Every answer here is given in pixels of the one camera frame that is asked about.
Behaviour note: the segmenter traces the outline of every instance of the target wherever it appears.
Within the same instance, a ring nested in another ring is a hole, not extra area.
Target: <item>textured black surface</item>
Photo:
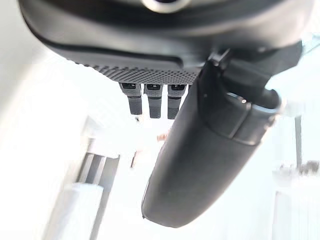
[[[187,70],[156,70],[137,67],[109,67],[93,65],[92,67],[99,73],[105,75],[109,79],[120,83],[135,83],[135,84],[192,84],[198,72]]]

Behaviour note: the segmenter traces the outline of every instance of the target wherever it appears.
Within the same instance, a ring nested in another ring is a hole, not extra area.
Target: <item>white wall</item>
[[[31,35],[17,1],[0,1],[0,16],[0,239],[40,240],[77,174],[88,105],[79,76]]]

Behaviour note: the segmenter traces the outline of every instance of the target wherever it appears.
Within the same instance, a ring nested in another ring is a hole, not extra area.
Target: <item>camera lens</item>
[[[185,8],[191,0],[141,0],[144,6],[160,14],[170,14]]]

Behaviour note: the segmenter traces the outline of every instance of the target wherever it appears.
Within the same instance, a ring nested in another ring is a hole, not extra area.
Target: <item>black plastic housing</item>
[[[172,228],[196,219],[234,180],[281,110],[275,91],[260,99],[264,106],[255,105],[228,93],[220,76],[207,63],[192,85],[149,179],[144,218]]]

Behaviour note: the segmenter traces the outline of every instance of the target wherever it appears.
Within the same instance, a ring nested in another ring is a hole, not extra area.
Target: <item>metal ring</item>
[[[144,6],[151,11],[160,14],[170,14],[178,12],[186,7],[191,0],[176,0],[174,2],[159,2],[157,0],[141,0]]]

